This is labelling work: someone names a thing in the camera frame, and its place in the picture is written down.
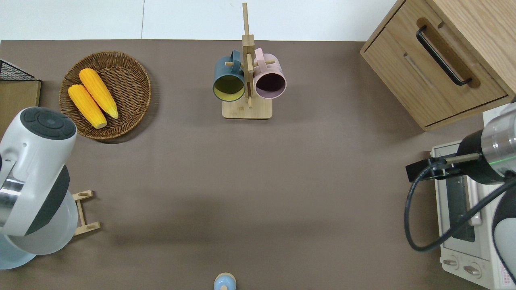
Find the black cable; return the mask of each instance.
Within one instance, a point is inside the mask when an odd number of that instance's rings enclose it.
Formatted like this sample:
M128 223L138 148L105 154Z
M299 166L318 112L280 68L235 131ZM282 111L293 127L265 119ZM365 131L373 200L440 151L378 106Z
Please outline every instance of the black cable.
M493 192L488 194L486 197L484 197L482 200L480 200L475 206L473 206L469 211L467 211L458 221L457 223L448 229L442 236L440 236L437 240L431 242L430 244L426 246L418 246L414 243L412 240L412 236L410 234L410 227L409 227L409 211L410 211L410 203L412 201L412 196L414 195L414 190L421 181L421 179L435 166L443 164L445 162L444 160L440 160L438 162L432 163L429 166L427 166L419 175L416 177L414 182L412 183L412 186L409 189L409 193L407 195L407 201L405 202L405 214L404 214L404 222L405 222L405 236L407 237L407 241L410 244L410 247L412 249L418 251L418 252L426 252L433 250L434 248L438 247L440 244L444 243L447 239L449 239L452 235L454 235L457 231L460 230L460 228L469 220L471 219L475 214L480 212L484 206L488 205L491 201L493 201L495 198L497 198L499 195L504 193L507 189L513 187L516 185L516 177L512 177L508 181L506 181L503 185L501 185L499 188L495 189Z

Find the round woven basket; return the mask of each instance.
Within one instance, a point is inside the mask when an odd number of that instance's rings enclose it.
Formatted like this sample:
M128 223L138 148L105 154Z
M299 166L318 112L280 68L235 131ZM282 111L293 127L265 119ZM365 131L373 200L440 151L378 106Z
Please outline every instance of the round woven basket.
M95 129L79 112L68 95L68 88L80 84L79 72L84 68L97 71L115 100L118 119L106 116L107 125ZM59 108L77 126L84 137L107 140L120 137L141 121L151 101L151 82L145 68L123 52L98 52L83 58L66 74L59 90Z

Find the small wooden rack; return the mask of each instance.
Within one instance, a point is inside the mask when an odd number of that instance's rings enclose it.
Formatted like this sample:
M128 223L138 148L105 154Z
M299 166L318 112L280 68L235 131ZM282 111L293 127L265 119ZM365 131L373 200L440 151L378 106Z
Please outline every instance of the small wooden rack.
M227 119L270 119L272 117L272 100L255 98L256 92L253 86L254 67L254 35L249 34L249 19L247 16L247 3L243 3L244 10L244 35L242 35L242 52L244 81L246 86L245 98L234 102L222 102L222 115Z
M77 210L79 212L79 219L81 226L77 227L75 230L74 236L84 234L87 232L91 232L96 229L100 229L100 222L92 222L89 224L86 224L86 221L84 220L84 211L83 206L81 204L81 200L87 199L93 196L93 192L91 190L81 191L77 194L72 194L73 199L75 200L75 203L77 204Z

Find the brown table surface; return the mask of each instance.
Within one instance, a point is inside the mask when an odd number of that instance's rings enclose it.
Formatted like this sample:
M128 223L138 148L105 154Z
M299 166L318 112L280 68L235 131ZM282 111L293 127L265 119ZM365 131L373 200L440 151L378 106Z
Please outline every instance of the brown table surface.
M92 189L102 229L0 271L1 289L480 289L417 253L403 231L405 165L482 128L481 115L424 133L360 57L362 42L257 41L287 79L270 120L227 120L212 93L216 60L239 41L2 41L0 57L43 81L106 50L139 60L152 104L112 143L78 136L70 192ZM412 224L437 237L433 184Z

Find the black handle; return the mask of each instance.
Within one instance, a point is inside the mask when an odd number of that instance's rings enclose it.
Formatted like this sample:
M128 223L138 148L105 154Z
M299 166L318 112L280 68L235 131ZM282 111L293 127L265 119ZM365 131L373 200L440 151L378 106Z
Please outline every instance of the black handle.
M421 43L421 45L428 51L430 56L437 62L437 64L443 69L443 71L448 75L448 77L451 79L454 84L457 86L464 86L465 84L471 82L471 78L468 78L467 80L461 80L459 77L452 71L452 69L448 66L448 64L443 60L443 58L436 52L435 49L433 49L432 45L426 40L426 38L423 36L423 31L425 30L426 25L423 25L417 33L416 38Z

